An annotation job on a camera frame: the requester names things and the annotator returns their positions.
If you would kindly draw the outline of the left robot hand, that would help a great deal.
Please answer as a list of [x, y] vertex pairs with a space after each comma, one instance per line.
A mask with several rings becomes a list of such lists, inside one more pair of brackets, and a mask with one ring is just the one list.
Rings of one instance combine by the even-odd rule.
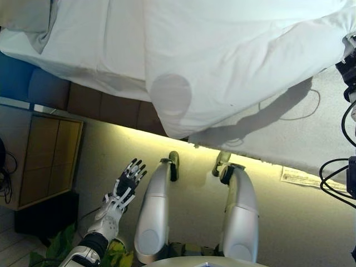
[[134, 158], [116, 179], [112, 191], [105, 195], [105, 202], [113, 203], [115, 209], [118, 208], [124, 212], [135, 198], [135, 190], [140, 181], [147, 174], [145, 167], [142, 160]]

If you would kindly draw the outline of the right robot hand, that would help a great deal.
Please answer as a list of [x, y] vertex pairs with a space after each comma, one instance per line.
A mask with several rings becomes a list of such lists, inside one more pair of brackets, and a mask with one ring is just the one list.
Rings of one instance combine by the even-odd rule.
[[344, 42], [344, 56], [335, 66], [345, 84], [349, 87], [355, 87], [355, 33], [347, 35]]

